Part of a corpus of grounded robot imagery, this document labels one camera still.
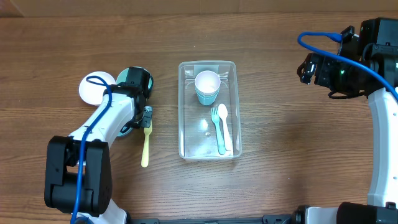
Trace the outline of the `yellow plastic fork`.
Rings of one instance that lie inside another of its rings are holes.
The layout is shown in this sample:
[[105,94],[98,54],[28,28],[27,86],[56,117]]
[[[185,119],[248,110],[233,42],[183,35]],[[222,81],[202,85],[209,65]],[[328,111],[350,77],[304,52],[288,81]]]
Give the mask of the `yellow plastic fork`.
[[149,138],[150,134],[152,133],[152,125],[148,128],[144,128],[144,147],[142,150],[142,158],[141,158],[141,166],[146,168],[149,165]]

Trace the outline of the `white bowl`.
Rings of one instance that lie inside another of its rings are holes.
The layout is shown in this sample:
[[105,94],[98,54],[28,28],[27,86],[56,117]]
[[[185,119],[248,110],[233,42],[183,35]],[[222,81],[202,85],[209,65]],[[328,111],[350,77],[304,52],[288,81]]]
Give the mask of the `white bowl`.
[[103,93],[106,87],[103,86],[103,82],[97,78],[91,78],[89,81],[87,81],[86,79],[90,76],[98,76],[102,78],[108,85],[115,84],[116,80],[109,73],[102,71],[91,72],[84,79],[82,79],[78,89],[80,98],[85,103],[98,106],[102,103]]

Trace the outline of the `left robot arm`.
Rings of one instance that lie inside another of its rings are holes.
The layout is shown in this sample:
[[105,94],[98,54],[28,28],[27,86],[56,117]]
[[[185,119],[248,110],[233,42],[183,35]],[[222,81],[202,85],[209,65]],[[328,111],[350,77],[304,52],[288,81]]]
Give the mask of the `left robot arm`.
[[109,148],[123,128],[148,127],[146,101],[151,84],[105,85],[102,102],[69,136],[47,145],[44,202],[71,214],[71,223],[129,223],[127,211],[112,200]]

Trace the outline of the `white plastic spoon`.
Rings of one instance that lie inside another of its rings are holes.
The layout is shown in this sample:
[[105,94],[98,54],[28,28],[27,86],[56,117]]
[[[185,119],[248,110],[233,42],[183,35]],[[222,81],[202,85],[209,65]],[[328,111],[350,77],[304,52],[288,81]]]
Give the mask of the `white plastic spoon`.
[[228,110],[225,104],[218,105],[218,115],[223,123],[224,143],[227,151],[233,150],[232,140],[229,135],[228,125],[226,119],[228,117]]

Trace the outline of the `light blue plastic cup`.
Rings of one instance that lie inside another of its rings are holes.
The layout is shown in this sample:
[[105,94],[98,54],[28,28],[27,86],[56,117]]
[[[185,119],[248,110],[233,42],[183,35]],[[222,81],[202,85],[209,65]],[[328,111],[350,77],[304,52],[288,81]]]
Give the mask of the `light blue plastic cup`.
[[205,95],[204,93],[197,91],[197,97],[199,102],[205,106],[212,105],[215,102],[217,96],[218,96],[218,91],[216,91],[211,95]]

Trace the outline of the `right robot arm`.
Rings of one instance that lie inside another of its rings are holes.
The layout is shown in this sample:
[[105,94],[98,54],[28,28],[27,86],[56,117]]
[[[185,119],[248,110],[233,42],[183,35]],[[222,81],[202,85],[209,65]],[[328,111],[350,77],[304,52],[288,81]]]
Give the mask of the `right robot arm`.
[[305,84],[330,89],[333,99],[368,98],[373,119],[373,174],[365,205],[300,206],[292,223],[397,223],[397,44],[339,40],[337,54],[300,41],[311,52],[298,67]]

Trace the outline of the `teal bowl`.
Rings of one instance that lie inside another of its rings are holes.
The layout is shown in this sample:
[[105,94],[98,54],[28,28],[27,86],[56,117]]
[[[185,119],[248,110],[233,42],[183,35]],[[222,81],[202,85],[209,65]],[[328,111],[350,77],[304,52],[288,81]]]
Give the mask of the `teal bowl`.
[[[117,79],[116,79],[116,83],[117,83],[118,85],[119,85],[120,83],[125,83],[124,81],[125,81],[125,78],[126,78],[126,76],[127,76],[127,69],[128,69],[128,68],[125,68],[125,69],[118,75],[118,77],[117,77]],[[131,86],[136,87],[136,88],[140,88],[140,89],[142,90],[144,96],[145,96],[147,99],[149,99],[150,96],[151,96],[151,93],[152,93],[153,84],[152,84],[152,88],[149,89],[149,90],[148,90],[148,89],[142,89],[142,88],[139,87],[139,86],[134,86],[134,85],[131,85]]]
[[127,134],[129,134],[132,131],[132,128],[129,127],[128,125],[125,125],[122,127],[122,129],[120,130],[120,132],[118,133],[118,137],[123,137],[126,136]]

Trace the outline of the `pale green fork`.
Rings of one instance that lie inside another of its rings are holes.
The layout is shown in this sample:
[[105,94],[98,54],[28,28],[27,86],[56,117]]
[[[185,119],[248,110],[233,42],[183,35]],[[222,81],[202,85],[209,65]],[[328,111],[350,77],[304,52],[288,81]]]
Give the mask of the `pale green fork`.
[[218,145],[218,152],[220,155],[225,155],[226,148],[224,144],[224,139],[220,129],[220,117],[218,115],[218,109],[213,107],[211,109],[211,120],[215,125],[216,129],[216,138],[217,138],[217,145]]

